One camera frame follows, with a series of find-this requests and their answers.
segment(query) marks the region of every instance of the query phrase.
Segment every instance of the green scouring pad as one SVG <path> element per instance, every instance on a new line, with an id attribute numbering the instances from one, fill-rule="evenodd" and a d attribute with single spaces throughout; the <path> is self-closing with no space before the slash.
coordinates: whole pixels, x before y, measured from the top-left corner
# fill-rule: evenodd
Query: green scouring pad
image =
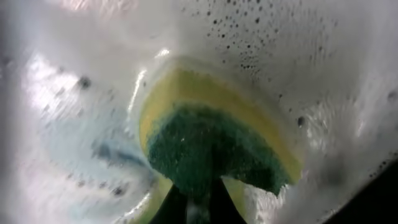
<path id="1" fill-rule="evenodd" d="M 196 104 L 176 106 L 149 136 L 151 166 L 194 200 L 228 176 L 278 194 L 290 178 L 265 139 L 228 114 Z"/>

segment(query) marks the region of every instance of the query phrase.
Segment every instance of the sponge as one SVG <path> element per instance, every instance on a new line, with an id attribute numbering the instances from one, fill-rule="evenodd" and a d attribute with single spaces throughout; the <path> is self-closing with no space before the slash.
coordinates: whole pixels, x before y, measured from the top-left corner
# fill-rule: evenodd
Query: sponge
<path id="1" fill-rule="evenodd" d="M 209 198 L 221 176 L 276 195 L 290 182 L 265 139 L 223 111 L 185 103 L 160 123 L 148 138 L 149 162 L 194 200 Z"/>

